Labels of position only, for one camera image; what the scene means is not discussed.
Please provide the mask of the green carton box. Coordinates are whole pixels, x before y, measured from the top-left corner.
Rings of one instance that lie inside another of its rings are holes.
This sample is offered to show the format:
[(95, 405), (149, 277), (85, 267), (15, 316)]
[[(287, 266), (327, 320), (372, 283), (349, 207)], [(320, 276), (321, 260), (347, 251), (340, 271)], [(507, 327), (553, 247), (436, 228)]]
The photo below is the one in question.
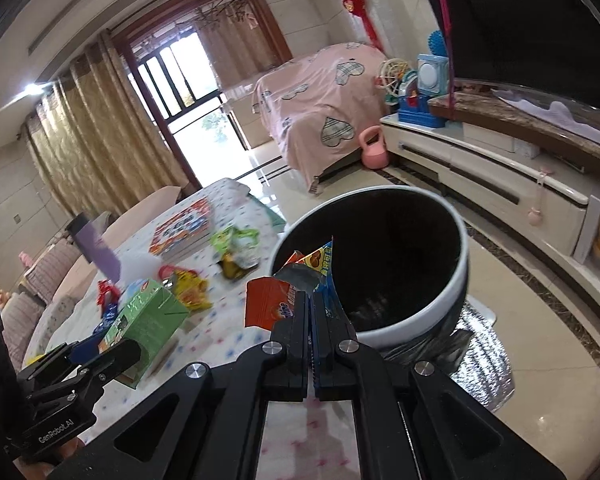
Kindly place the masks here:
[(104, 352), (114, 344), (131, 339), (140, 346), (140, 358), (117, 377), (135, 389), (163, 346), (189, 316), (189, 310), (163, 284), (152, 280), (134, 282), (127, 290), (132, 295), (98, 345)]

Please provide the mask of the yellow snack wrapper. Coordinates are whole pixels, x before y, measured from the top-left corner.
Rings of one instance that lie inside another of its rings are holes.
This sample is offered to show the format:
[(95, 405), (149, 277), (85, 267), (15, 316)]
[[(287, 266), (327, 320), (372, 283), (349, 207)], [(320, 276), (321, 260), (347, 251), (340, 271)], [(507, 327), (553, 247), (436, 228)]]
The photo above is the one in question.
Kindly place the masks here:
[(187, 309), (198, 311), (212, 307), (208, 297), (209, 282), (196, 271), (165, 264), (158, 275), (163, 286)]

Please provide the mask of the red blue snack wrapper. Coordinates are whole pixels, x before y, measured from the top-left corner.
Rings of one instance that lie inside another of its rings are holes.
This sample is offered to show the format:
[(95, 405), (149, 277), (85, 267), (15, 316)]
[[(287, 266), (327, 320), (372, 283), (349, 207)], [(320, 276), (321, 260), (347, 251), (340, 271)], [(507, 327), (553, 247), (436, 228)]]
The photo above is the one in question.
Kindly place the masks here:
[(309, 255), (294, 252), (273, 276), (254, 278), (246, 286), (245, 327), (272, 330), (284, 318), (292, 318), (300, 294), (320, 295), (326, 314), (347, 318), (332, 278), (332, 241)]

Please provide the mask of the green snack bag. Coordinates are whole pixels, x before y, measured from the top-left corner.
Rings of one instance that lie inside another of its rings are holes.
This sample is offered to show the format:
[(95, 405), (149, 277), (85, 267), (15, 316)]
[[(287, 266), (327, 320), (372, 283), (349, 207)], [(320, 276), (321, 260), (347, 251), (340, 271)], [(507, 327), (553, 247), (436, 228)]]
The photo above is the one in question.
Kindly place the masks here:
[(238, 226), (227, 226), (212, 235), (211, 246), (224, 278), (240, 280), (259, 265), (259, 235), (257, 229)]

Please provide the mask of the pink sofa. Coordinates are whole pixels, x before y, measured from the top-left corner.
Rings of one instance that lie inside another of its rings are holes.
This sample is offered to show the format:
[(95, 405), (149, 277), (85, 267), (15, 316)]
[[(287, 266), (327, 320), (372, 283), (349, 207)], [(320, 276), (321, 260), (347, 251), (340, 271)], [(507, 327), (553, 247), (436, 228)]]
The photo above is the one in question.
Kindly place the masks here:
[[(105, 211), (93, 221), (108, 247), (118, 248), (140, 228), (178, 202), (181, 189), (165, 186), (121, 216)], [(64, 233), (43, 252), (24, 276), (18, 292), (0, 292), (3, 337), (16, 370), (40, 356), (50, 337), (72, 315), (97, 272)]]

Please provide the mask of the white floral tablecloth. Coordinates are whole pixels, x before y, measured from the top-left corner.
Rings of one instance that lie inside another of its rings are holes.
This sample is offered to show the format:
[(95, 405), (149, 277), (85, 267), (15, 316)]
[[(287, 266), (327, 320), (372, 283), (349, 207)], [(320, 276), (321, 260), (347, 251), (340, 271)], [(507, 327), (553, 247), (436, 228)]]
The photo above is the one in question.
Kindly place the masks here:
[[(187, 207), (204, 198), (211, 209), (211, 229), (228, 226), (259, 232), (259, 265), (253, 276), (266, 272), (279, 230), (270, 208), (253, 197), (247, 185), (232, 179), (216, 181), (183, 200)], [(210, 308), (194, 312), (174, 332), (135, 388), (118, 382), (106, 385), (95, 405), (95, 425), (80, 435), (91, 442), (153, 393), (184, 365), (200, 361), (211, 366), (233, 362), (245, 350), (268, 339), (268, 332), (244, 324), (246, 282), (222, 275), (210, 244), (182, 255), (179, 266), (197, 271), (208, 282)], [(322, 403), (309, 396), (301, 403), (272, 403), (266, 413), (260, 479), (356, 479), (356, 450), (350, 403)]]

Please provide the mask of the purple tumbler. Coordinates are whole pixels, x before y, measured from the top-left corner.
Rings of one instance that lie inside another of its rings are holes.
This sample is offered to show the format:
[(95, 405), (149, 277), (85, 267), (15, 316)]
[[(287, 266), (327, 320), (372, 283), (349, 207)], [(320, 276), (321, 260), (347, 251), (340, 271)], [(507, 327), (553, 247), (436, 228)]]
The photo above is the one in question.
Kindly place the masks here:
[(73, 243), (78, 246), (83, 257), (94, 263), (110, 282), (117, 283), (121, 276), (121, 262), (114, 251), (105, 243), (93, 223), (87, 216), (80, 212), (66, 227)]

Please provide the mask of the colourful book stack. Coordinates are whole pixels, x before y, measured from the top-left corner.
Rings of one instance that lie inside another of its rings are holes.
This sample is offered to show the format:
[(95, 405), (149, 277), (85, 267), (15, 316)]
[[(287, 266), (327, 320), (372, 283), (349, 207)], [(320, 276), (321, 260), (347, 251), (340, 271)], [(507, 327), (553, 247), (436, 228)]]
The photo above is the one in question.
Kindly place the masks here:
[(201, 198), (156, 227), (148, 252), (163, 261), (178, 261), (207, 244), (211, 231), (212, 207)]

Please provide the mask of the white tv cabinet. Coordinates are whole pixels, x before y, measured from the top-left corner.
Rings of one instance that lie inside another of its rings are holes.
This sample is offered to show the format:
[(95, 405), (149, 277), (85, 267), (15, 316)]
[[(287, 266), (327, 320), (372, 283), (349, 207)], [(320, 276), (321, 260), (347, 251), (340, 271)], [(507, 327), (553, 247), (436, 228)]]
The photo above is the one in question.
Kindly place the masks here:
[(461, 122), (431, 128), (381, 119), (387, 148), (535, 245), (585, 263), (600, 224), (600, 180), (557, 157), (529, 158), (516, 140)]

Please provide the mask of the pink kettlebell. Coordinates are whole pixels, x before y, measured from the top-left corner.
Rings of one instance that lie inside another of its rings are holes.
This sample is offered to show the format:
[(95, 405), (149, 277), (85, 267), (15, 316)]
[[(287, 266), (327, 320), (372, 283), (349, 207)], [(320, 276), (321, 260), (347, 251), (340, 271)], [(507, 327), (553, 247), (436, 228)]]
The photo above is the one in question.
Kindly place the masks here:
[(380, 125), (366, 128), (358, 135), (362, 148), (362, 163), (370, 170), (384, 169), (389, 165), (389, 153)]

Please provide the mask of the beige curtain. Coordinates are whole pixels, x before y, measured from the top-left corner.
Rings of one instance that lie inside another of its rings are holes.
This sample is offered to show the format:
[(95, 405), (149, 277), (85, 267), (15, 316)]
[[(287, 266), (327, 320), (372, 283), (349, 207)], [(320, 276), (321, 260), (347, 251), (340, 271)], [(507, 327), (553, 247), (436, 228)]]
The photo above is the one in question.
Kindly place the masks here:
[(200, 185), (149, 117), (109, 32), (74, 58), (23, 123), (34, 166), (60, 209), (123, 214), (151, 193)]

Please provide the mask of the pink heart cover furniture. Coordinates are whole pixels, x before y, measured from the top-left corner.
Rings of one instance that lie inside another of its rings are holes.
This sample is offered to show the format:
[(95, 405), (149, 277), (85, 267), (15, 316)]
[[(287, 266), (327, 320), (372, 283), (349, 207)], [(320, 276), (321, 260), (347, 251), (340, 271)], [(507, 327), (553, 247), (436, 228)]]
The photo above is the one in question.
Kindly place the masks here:
[(385, 92), (376, 84), (385, 60), (367, 44), (332, 44), (254, 84), (253, 114), (309, 193), (317, 192), (329, 168), (360, 148), (358, 135), (385, 116)]

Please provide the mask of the blue spiky ball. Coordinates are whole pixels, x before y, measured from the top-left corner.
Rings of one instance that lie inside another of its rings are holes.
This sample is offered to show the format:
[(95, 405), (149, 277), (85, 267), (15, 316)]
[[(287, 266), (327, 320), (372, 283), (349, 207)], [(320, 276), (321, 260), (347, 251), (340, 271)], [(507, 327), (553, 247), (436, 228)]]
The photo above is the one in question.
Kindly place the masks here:
[(432, 55), (444, 56), (447, 58), (448, 51), (446, 50), (444, 35), (441, 30), (434, 30), (428, 36), (428, 47)]

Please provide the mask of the black television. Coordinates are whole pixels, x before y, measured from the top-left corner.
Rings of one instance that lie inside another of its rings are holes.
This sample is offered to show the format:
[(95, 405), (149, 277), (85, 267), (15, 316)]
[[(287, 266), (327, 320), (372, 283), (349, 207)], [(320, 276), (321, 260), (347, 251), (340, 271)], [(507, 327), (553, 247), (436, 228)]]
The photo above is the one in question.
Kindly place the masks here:
[(523, 86), (600, 110), (600, 0), (429, 0), (457, 78)]

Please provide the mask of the pink hula hoop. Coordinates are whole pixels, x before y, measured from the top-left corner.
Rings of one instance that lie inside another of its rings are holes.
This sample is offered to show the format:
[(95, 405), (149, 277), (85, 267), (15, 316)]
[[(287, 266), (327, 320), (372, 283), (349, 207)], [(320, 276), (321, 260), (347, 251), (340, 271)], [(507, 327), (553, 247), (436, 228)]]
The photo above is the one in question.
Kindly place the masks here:
[(453, 43), (452, 43), (452, 22), (448, 0), (439, 0), (439, 6), (442, 16), (442, 34), (444, 36), (445, 49), (449, 58), (449, 89), (448, 89), (448, 107), (450, 116), (455, 118), (455, 70), (453, 60)]

